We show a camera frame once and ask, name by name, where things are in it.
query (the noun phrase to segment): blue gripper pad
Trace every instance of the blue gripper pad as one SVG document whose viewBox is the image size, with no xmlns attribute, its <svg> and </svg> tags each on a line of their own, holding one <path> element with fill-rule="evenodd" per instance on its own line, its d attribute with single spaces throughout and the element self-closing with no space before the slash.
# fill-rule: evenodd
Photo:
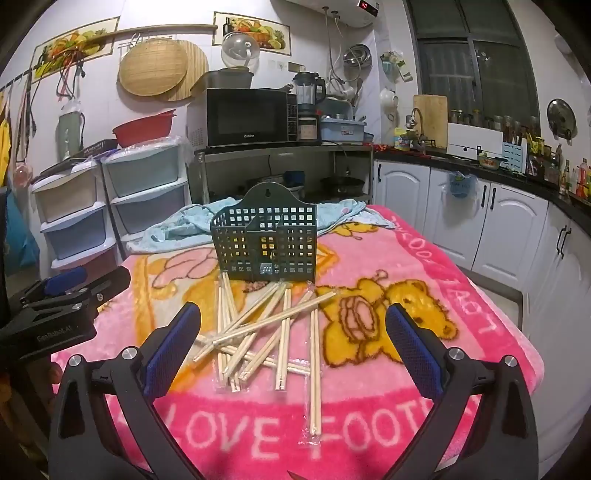
<svg viewBox="0 0 591 480">
<path fill-rule="evenodd" d="M 425 398 L 437 399 L 443 393 L 444 371 L 442 364 L 434 356 L 436 353 L 426 345 L 429 338 L 425 337 L 433 333 L 418 327 L 399 303 L 390 305 L 386 312 L 386 332 L 419 393 Z M 435 340 L 444 349 L 440 340 L 436 337 Z"/>
<path fill-rule="evenodd" d="M 187 302 L 167 327 L 152 332 L 150 336 L 158 335 L 164 330 L 165 336 L 146 365 L 144 397 L 148 401 L 153 402 L 166 395 L 200 328 L 199 307 Z"/>
<path fill-rule="evenodd" d="M 86 276 L 86 269 L 84 267 L 72 268 L 72 270 L 48 278 L 43 288 L 43 293 L 49 297 L 63 295 L 67 290 L 84 283 Z"/>
</svg>

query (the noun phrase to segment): cabinet door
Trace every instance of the cabinet door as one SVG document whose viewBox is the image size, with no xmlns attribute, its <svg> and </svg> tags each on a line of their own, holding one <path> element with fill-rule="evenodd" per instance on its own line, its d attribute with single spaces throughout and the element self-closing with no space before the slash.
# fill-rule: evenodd
<svg viewBox="0 0 591 480">
<path fill-rule="evenodd" d="M 446 193 L 449 172 L 431 169 L 424 236 L 460 267 L 472 268 L 484 225 L 490 182 L 478 180 L 474 198 Z"/>
<path fill-rule="evenodd" d="M 540 242 L 548 202 L 499 183 L 491 187 L 472 270 L 522 290 Z"/>
<path fill-rule="evenodd" d="M 550 204 L 540 243 L 522 291 L 524 295 L 522 329 L 526 336 L 530 331 L 530 319 L 535 319 L 544 308 L 544 303 L 549 300 L 556 268 L 561 260 L 559 249 L 569 225 L 570 219 L 557 206 Z"/>
<path fill-rule="evenodd" d="M 423 233 L 429 190 L 429 167 L 378 162 L 377 169 L 377 204 L 388 207 L 417 232 Z"/>
<path fill-rule="evenodd" d="M 548 301 L 530 319 L 528 335 L 544 361 L 532 403 L 545 468 L 566 448 L 591 404 L 591 239 L 575 224 L 569 231 L 566 240 L 563 235 L 564 258 L 545 293 Z"/>
</svg>

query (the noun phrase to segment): metal bowl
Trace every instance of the metal bowl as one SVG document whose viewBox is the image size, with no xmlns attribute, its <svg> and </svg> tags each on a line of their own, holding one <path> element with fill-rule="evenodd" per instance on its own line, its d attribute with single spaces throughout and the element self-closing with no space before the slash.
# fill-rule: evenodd
<svg viewBox="0 0 591 480">
<path fill-rule="evenodd" d="M 343 62 L 348 67 L 355 69 L 359 68 L 359 63 L 361 64 L 362 69 L 371 67 L 372 59 L 369 47 L 367 45 L 363 45 L 362 43 L 353 45 L 351 48 L 347 49 L 343 55 Z"/>
</svg>

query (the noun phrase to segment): yellow bear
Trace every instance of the yellow bear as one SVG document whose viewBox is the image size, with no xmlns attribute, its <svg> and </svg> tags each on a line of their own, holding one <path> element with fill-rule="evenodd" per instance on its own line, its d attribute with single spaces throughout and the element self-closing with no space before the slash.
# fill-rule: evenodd
<svg viewBox="0 0 591 480">
<path fill-rule="evenodd" d="M 318 287 L 323 295 L 333 287 Z M 338 288 L 339 294 L 321 305 L 329 320 L 323 332 L 324 361 L 331 367 L 360 364 L 383 353 L 401 362 L 385 327 L 387 308 L 400 303 L 417 325 L 451 340 L 457 326 L 422 280 L 404 280 L 383 288 L 370 278 L 361 278 L 356 288 Z"/>
</svg>

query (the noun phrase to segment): yellow cloth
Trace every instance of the yellow cloth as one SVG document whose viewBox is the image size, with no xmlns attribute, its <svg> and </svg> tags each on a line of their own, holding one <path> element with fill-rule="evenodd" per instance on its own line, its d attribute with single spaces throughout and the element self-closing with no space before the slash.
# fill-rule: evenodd
<svg viewBox="0 0 591 480">
<path fill-rule="evenodd" d="M 0 105 L 2 105 L 3 95 L 0 94 Z M 4 177 L 6 175 L 8 164 L 10 163 L 10 126 L 8 125 L 8 111 L 4 105 L 0 111 L 4 110 L 5 118 L 0 124 L 0 185 L 4 184 Z"/>
</svg>

